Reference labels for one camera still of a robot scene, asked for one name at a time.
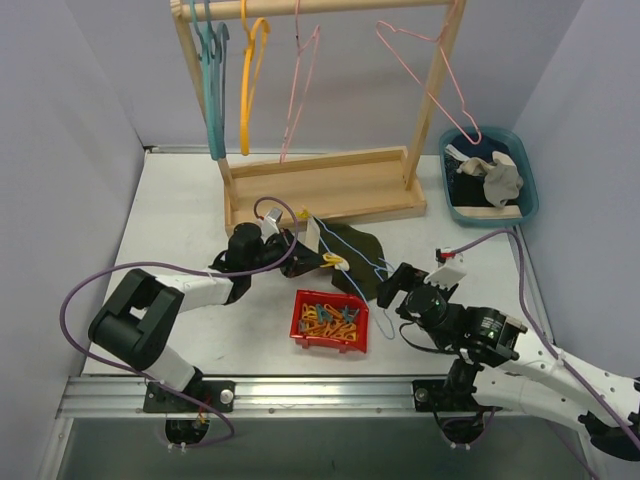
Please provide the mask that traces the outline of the dark olive underwear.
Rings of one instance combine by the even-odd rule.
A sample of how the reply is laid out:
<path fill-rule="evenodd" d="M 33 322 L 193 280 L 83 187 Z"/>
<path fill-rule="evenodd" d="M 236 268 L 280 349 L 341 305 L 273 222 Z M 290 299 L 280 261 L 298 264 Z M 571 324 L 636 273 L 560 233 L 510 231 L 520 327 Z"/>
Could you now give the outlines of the dark olive underwear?
<path fill-rule="evenodd" d="M 378 285 L 393 271 L 380 240 L 371 233 L 317 216 L 306 220 L 303 238 L 298 238 L 296 249 L 281 265 L 282 272 L 294 277 L 315 270 L 330 271 L 336 289 L 367 302 L 374 300 Z"/>

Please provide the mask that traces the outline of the grey underwear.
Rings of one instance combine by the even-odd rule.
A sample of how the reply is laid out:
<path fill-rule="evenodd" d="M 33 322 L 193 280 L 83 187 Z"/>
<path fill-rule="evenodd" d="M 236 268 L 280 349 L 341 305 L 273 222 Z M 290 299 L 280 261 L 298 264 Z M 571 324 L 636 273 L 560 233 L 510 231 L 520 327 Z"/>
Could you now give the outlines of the grey underwear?
<path fill-rule="evenodd" d="M 458 166 L 457 172 L 482 178 L 484 196 L 496 208 L 504 208 L 517 199 L 524 185 L 515 162 L 500 151 L 492 152 L 491 161 L 470 157 Z"/>

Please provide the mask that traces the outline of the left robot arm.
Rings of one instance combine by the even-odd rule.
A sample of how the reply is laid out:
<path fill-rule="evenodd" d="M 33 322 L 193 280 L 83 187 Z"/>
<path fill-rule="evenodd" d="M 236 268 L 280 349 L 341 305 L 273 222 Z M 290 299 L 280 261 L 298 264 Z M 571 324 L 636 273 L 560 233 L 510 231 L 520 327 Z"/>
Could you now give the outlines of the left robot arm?
<path fill-rule="evenodd" d="M 242 223 L 203 276 L 127 272 L 90 324 L 89 339 L 168 386 L 166 398 L 176 409 L 193 410 L 202 399 L 201 372 L 167 345 L 178 315 L 238 301 L 251 286 L 250 272 L 273 263 L 284 277 L 294 278 L 320 268 L 325 259 L 288 229 L 264 238 L 261 227 Z"/>

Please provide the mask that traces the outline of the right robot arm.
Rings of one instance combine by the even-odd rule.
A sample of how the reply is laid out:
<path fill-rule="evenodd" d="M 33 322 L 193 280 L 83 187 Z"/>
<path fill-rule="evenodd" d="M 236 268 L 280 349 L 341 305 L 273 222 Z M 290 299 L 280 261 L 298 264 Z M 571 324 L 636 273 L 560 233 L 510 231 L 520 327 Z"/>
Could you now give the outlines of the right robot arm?
<path fill-rule="evenodd" d="M 405 294 L 397 314 L 455 355 L 443 385 L 446 402 L 525 413 L 588 436 L 612 457 L 639 459 L 639 382 L 548 344 L 532 323 L 451 298 L 466 272 L 452 259 L 431 273 L 403 263 L 377 287 L 386 308 Z"/>

